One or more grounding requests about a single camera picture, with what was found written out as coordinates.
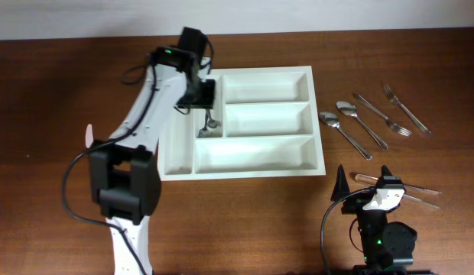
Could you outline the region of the steel spoon tray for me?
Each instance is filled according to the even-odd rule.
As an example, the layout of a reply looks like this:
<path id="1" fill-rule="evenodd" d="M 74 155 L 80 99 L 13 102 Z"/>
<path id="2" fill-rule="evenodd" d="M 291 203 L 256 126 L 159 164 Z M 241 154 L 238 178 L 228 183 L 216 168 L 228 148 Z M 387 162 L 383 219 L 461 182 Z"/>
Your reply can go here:
<path id="1" fill-rule="evenodd" d="M 366 159 L 371 160 L 372 155 L 361 146 L 355 139 L 348 135 L 341 127 L 338 116 L 333 112 L 323 111 L 319 113 L 319 119 L 325 125 L 337 129 L 351 144 L 352 146 Z"/>

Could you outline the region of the steel fork tines down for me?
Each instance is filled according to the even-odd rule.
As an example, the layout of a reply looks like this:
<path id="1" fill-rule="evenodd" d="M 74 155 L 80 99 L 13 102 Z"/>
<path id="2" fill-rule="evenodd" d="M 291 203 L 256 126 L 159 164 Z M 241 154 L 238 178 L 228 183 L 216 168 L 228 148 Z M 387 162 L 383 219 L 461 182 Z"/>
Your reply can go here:
<path id="1" fill-rule="evenodd" d="M 386 116 L 385 114 L 383 114 L 382 112 L 380 112 L 374 105 L 372 105 L 370 102 L 366 101 L 361 95 L 357 94 L 357 93 L 353 93 L 352 94 L 353 97 L 358 101 L 360 102 L 361 104 L 363 104 L 366 108 L 369 108 L 370 110 L 372 110 L 375 114 L 379 115 L 380 117 L 382 117 L 387 126 L 395 133 L 397 134 L 400 134 L 400 135 L 403 135 L 405 137 L 410 137 L 412 135 L 412 132 L 406 128 L 403 128 L 401 127 L 400 125 L 398 125 L 397 123 L 393 122 L 388 116 Z"/>

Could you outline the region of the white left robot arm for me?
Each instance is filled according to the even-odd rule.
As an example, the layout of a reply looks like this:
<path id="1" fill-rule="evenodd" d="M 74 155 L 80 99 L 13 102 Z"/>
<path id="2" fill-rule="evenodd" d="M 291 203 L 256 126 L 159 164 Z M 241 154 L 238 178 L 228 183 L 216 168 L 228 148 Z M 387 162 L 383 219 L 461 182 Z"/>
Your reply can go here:
<path id="1" fill-rule="evenodd" d="M 153 51 L 125 120 L 88 143 L 117 274 L 153 273 L 148 226 L 164 181 L 326 172 L 311 67 L 215 70 L 208 43 L 187 27 L 176 46 Z"/>

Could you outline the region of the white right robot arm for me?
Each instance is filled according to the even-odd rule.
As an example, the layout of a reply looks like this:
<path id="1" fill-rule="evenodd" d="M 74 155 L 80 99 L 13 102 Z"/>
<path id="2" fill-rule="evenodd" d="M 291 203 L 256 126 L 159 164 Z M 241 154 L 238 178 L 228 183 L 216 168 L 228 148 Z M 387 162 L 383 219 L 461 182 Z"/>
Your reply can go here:
<path id="1" fill-rule="evenodd" d="M 400 206 L 405 188 L 401 179 L 381 167 L 376 184 L 351 192 L 342 167 L 338 167 L 331 199 L 343 201 L 341 213 L 355 215 L 365 263 L 355 265 L 353 274 L 406 274 L 414 262 L 417 232 L 402 222 L 389 222 L 387 214 Z"/>

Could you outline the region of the pink plastic knife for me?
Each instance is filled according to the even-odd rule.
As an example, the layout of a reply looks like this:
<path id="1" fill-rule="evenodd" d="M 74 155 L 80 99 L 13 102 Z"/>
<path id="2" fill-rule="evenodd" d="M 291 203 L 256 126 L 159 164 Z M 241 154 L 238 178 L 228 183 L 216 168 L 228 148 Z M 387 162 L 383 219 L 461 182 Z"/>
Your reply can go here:
<path id="1" fill-rule="evenodd" d="M 88 124 L 86 126 L 86 132 L 85 132 L 85 145 L 86 148 L 90 148 L 94 142 L 94 137 L 93 137 L 93 125 Z"/>

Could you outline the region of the steel fork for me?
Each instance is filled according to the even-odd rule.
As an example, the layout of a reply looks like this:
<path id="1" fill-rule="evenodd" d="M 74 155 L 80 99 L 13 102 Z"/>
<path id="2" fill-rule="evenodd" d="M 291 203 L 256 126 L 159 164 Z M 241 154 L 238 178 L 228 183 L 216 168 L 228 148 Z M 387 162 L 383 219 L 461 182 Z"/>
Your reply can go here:
<path id="1" fill-rule="evenodd" d="M 393 93 L 391 87 L 389 85 L 384 86 L 384 94 L 387 97 L 388 101 L 398 105 L 412 120 L 412 122 L 419 128 L 421 132 L 424 134 L 431 134 L 432 131 L 429 130 Z"/>

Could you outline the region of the small dark teaspoon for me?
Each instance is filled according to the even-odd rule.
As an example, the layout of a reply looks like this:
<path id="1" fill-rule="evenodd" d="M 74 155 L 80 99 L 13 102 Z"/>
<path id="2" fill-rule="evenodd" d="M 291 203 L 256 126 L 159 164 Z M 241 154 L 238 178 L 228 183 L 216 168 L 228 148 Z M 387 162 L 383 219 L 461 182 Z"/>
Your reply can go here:
<path id="1" fill-rule="evenodd" d="M 198 137 L 199 138 L 205 138 L 210 134 L 210 131 L 209 131 L 209 119 L 210 119 L 209 109 L 206 109 L 205 112 L 206 113 L 205 113 L 205 118 L 204 118 L 204 125 L 198 132 Z"/>
<path id="2" fill-rule="evenodd" d="M 207 126 L 209 128 L 218 128 L 221 125 L 220 121 L 217 121 L 216 119 L 212 117 L 211 111 L 209 109 L 206 110 L 206 116 L 208 118 Z"/>

